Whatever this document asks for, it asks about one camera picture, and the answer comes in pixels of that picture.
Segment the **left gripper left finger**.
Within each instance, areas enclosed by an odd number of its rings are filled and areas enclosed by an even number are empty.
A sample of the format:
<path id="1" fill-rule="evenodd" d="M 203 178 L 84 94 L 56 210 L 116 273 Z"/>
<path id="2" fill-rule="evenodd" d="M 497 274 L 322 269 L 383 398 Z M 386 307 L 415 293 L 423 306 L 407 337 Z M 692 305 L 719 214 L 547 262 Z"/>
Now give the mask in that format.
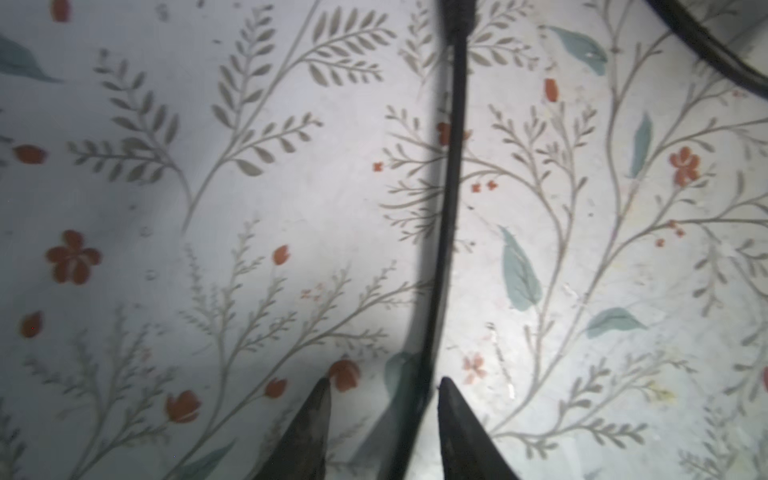
<path id="1" fill-rule="evenodd" d="M 331 408 L 330 380 L 321 377 L 254 479 L 324 479 Z"/>

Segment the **floral patterned table mat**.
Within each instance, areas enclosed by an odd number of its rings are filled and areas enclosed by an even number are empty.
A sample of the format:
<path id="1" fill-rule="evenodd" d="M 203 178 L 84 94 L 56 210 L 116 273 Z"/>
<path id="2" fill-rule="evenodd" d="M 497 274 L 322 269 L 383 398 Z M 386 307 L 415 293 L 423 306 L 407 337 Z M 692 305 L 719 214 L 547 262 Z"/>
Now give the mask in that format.
<path id="1" fill-rule="evenodd" d="M 432 294 L 436 1 L 1 5 L 1 475 L 379 479 Z M 448 311 L 524 479 L 767 475 L 767 104 L 644 1 L 481 1 Z"/>

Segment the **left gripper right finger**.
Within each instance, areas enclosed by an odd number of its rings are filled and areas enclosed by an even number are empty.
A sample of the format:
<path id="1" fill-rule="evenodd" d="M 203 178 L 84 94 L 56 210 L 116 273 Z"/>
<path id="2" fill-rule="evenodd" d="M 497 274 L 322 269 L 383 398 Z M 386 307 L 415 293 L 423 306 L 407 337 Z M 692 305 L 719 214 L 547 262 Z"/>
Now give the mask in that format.
<path id="1" fill-rule="evenodd" d="M 438 424 L 445 480 L 519 480 L 495 447 L 456 384 L 439 385 Z"/>

